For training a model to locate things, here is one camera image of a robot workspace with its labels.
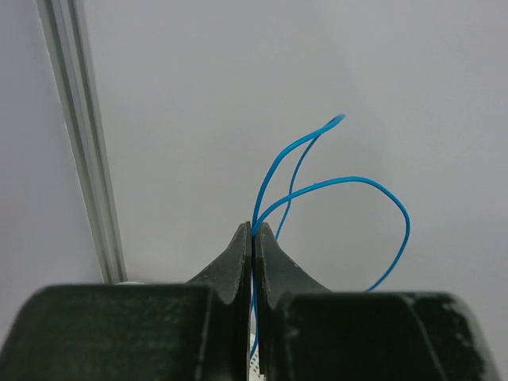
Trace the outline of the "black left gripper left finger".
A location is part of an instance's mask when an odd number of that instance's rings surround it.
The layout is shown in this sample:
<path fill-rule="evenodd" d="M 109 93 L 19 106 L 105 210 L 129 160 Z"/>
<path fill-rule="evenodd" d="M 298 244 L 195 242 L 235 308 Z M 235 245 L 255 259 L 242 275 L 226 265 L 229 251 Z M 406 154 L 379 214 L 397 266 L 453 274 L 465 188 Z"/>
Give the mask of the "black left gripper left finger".
<path fill-rule="evenodd" d="M 20 309 L 4 380 L 246 380 L 251 226 L 185 283 L 55 285 Z"/>

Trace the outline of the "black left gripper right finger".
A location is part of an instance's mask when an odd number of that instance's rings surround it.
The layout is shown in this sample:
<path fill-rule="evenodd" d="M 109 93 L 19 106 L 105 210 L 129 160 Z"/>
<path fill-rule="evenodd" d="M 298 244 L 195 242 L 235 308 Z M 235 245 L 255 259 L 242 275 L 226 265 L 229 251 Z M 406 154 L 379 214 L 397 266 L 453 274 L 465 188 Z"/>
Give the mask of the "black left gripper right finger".
<path fill-rule="evenodd" d="M 442 292 L 334 292 L 268 224 L 253 241 L 260 370 L 269 380 L 497 380 L 475 315 Z"/>

